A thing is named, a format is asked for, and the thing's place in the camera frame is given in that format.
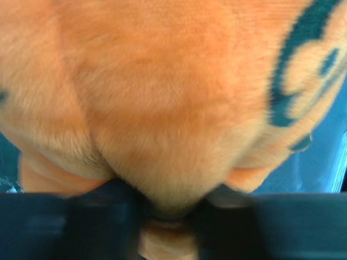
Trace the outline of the orange patterned plush pillowcase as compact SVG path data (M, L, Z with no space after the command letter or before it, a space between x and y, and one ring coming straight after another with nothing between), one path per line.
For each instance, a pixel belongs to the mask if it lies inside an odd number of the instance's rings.
M121 178L145 259L197 259L182 222L306 149L346 74L346 1L1 1L1 132L27 192Z

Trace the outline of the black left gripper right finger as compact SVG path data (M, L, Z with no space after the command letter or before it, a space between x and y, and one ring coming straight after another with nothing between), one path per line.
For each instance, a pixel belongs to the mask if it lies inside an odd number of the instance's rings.
M346 259L346 194L243 195L222 186L190 215L199 259Z

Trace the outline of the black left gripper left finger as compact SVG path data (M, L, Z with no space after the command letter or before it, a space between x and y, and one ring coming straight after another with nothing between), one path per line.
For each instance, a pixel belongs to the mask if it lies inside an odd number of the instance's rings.
M140 259L142 197L119 180L68 199L1 194L1 259Z

